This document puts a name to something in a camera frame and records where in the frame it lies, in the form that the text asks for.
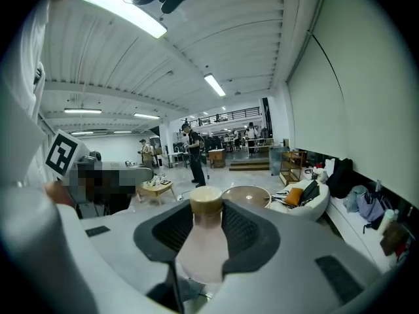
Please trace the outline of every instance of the fluorescent light tube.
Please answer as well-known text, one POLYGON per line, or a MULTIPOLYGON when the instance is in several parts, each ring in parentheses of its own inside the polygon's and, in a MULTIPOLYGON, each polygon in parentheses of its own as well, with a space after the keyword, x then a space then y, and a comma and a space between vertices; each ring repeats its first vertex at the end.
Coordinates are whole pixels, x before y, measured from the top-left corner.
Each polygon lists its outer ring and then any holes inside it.
POLYGON ((83 0, 112 12, 149 33, 156 39, 167 33, 167 29, 144 10, 124 0, 83 0))
POLYGON ((138 118, 152 118, 153 120, 158 120, 160 118, 159 116, 139 114, 139 113, 134 114, 134 116, 136 116, 138 118))
POLYGON ((213 77, 213 75, 206 75, 205 77, 206 82, 218 93, 219 96, 223 97, 225 96, 225 92, 221 88, 221 86, 218 84, 216 79, 213 77))
POLYGON ((90 135, 93 134, 92 131, 76 131, 75 133, 71 133, 72 135, 76 136, 76 135, 90 135))
POLYGON ((64 112, 67 114, 100 114, 101 109, 89 109, 89 108, 65 108, 64 112))

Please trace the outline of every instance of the small wooden table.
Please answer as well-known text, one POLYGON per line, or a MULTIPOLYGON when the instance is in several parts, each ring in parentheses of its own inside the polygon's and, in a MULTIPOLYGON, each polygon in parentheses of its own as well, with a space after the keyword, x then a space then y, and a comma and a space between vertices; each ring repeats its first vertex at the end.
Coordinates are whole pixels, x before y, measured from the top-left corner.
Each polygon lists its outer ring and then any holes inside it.
POLYGON ((225 167, 225 150, 210 150, 208 151, 209 166, 212 167, 225 167))
POLYGON ((150 187, 144 186, 144 185, 137 186, 137 193, 140 198, 139 200, 141 201, 141 194, 143 194, 144 196, 155 196, 157 197, 159 205, 161 205, 162 200, 160 199, 160 196, 168 190, 172 191, 173 197, 176 200, 176 195, 175 195, 175 192, 173 191, 172 185, 173 185, 173 181, 168 183, 167 185, 160 184, 160 185, 150 186, 150 187))

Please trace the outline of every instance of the chair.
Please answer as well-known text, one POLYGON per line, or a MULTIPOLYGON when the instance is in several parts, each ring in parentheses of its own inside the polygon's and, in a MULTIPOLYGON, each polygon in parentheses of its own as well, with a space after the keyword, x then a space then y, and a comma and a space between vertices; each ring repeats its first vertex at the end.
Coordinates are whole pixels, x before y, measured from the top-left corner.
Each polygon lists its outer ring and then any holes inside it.
MULTIPOLYGON (((295 184, 289 184, 284 190, 291 191, 292 188, 305 189, 312 181, 302 180, 295 184)), ((327 204, 329 203, 329 187, 325 184, 319 184, 319 195, 304 206, 288 209, 279 202, 272 201, 270 209, 288 215, 295 215, 303 217, 307 220, 316 221, 325 212, 327 204)))

